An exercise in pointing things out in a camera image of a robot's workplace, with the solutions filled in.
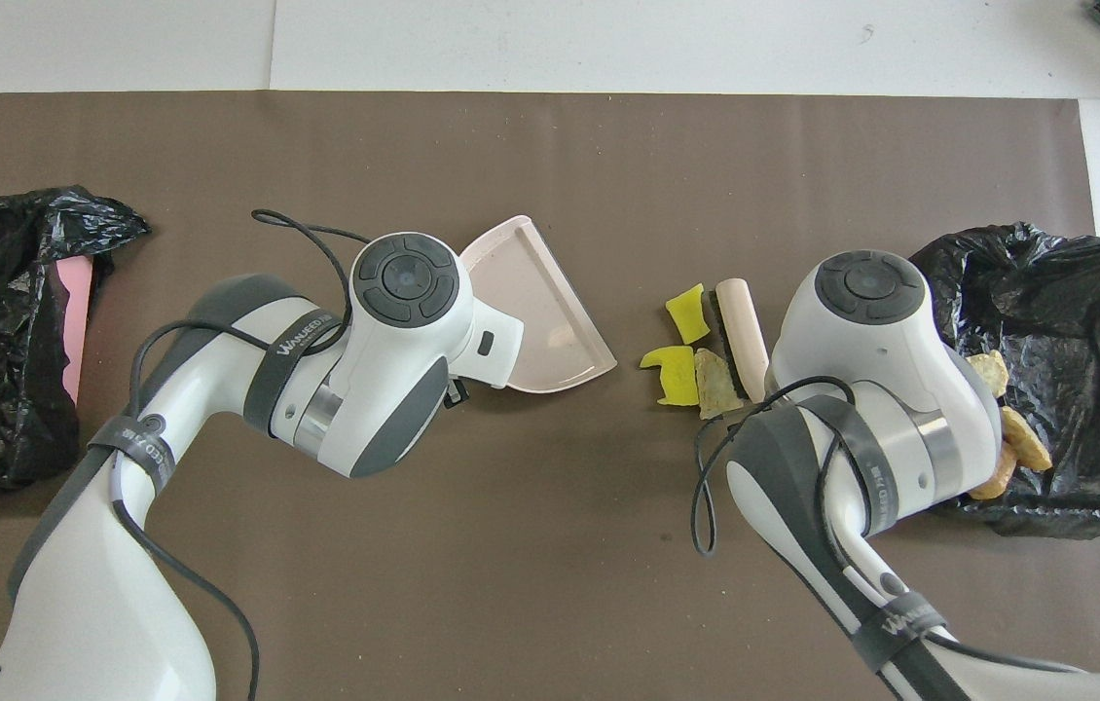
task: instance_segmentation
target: sponge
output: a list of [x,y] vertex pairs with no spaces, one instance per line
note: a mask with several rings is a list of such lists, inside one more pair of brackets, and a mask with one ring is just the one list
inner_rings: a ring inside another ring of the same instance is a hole
[[662,385],[662,399],[658,404],[671,407],[696,407],[697,372],[693,368],[693,349],[689,346],[656,348],[640,359],[641,368],[658,365],[658,383]]
[[688,292],[667,299],[667,311],[670,311],[683,342],[700,341],[710,333],[706,317],[702,315],[702,292],[705,291],[705,285],[697,283]]

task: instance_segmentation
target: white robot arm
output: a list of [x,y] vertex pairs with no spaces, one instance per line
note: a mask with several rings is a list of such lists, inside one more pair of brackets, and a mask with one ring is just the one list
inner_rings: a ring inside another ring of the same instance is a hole
[[736,431],[732,496],[897,697],[1100,698],[1100,675],[956,642],[866,540],[986,482],[1000,445],[994,399],[938,341],[916,267],[878,251],[821,263],[769,373],[795,390]]
[[453,377],[503,386],[512,373],[522,324],[473,298],[460,260],[433,237],[369,244],[350,302],[343,328],[282,281],[248,275],[193,308],[211,328],[177,336],[138,393],[148,402],[132,399],[102,427],[15,563],[0,700],[216,698],[204,638],[121,521],[142,528],[212,414],[240,414],[362,477],[406,456]]

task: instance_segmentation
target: dustpan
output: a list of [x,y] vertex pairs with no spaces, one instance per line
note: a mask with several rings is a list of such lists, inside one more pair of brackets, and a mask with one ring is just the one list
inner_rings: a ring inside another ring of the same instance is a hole
[[560,392],[615,368],[615,355],[554,262],[532,219],[520,215],[479,236],[460,255],[473,293],[524,322],[506,385]]

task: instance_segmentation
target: brown table mat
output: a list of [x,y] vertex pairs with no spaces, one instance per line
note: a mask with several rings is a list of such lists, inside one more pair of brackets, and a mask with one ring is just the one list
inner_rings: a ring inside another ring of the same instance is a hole
[[[122,407],[145,333],[227,275],[340,307],[327,262],[255,207],[455,249],[527,213],[620,360],[558,395],[479,387],[355,482],[213,418],[148,532],[246,610],[262,698],[886,698],[723,484],[721,552],[693,552],[696,414],[658,407],[636,369],[674,342],[662,302],[743,276],[773,342],[795,284],[843,249],[908,254],[1018,219],[1093,231],[1071,101],[0,95],[0,195],[76,182],[156,232],[96,302],[84,435]],[[6,573],[59,482],[0,497],[0,643]],[[876,546],[964,642],[1100,671],[1100,538],[921,515]],[[238,698],[238,626],[170,580]]]

